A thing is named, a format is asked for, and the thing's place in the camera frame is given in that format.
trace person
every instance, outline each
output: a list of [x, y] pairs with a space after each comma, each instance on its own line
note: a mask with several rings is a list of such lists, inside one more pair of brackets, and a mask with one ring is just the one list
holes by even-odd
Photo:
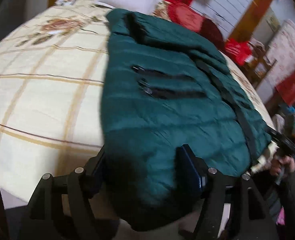
[[[282, 165], [285, 166], [286, 174], [278, 186], [274, 182], [281, 173]], [[274, 158], [269, 170], [262, 171], [252, 178], [275, 222], [281, 207], [284, 208], [285, 228], [278, 227], [280, 239], [295, 240], [295, 160], [289, 156]]]

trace wooden furniture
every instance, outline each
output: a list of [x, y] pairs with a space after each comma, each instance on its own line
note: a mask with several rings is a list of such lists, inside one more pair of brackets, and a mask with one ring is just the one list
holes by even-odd
[[254, 70], [259, 64], [259, 59], [264, 57], [266, 53], [265, 46], [254, 38], [251, 38], [251, 40], [248, 42], [248, 45], [252, 47], [251, 50], [253, 59], [250, 62], [245, 62], [242, 66], [239, 66], [246, 78], [249, 78], [249, 76], [252, 74], [252, 70]]
[[[257, 70], [257, 67], [260, 63], [263, 65], [265, 69], [264, 71]], [[248, 70], [248, 74], [246, 76], [255, 89], [260, 85], [260, 83], [263, 81], [269, 71], [276, 65], [276, 63], [276, 59], [271, 63], [264, 55], [262, 57], [259, 57], [259, 59], [257, 60], [257, 64], [254, 64], [254, 66], [252, 66], [252, 68]]]

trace floral bedsheet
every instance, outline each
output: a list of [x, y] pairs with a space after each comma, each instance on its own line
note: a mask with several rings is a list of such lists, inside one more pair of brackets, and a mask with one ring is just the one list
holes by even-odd
[[[111, 9], [94, 1], [48, 8], [0, 42], [0, 186], [22, 200], [30, 199], [42, 174], [67, 174], [104, 143], [100, 97]], [[253, 87], [227, 60], [273, 126]]]

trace dark clothing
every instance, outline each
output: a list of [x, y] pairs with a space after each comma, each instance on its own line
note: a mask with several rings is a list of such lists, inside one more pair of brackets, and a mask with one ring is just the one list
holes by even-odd
[[134, 230], [152, 230], [194, 205], [177, 179], [176, 151], [240, 176], [270, 144], [266, 123], [223, 55], [178, 24], [124, 9], [111, 35], [101, 100], [109, 199]]
[[281, 206], [285, 212], [285, 239], [295, 240], [295, 171], [284, 178], [279, 186], [269, 171], [253, 176], [253, 180], [269, 207], [274, 221], [277, 220]]

